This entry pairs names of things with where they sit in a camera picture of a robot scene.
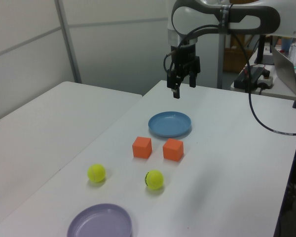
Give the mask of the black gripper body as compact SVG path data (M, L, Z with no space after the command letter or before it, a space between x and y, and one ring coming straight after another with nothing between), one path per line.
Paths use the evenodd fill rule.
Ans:
M200 58L196 56L195 45L183 45L179 49L171 46L173 55L171 56L173 66L171 72L174 72L177 77L194 76L200 73Z

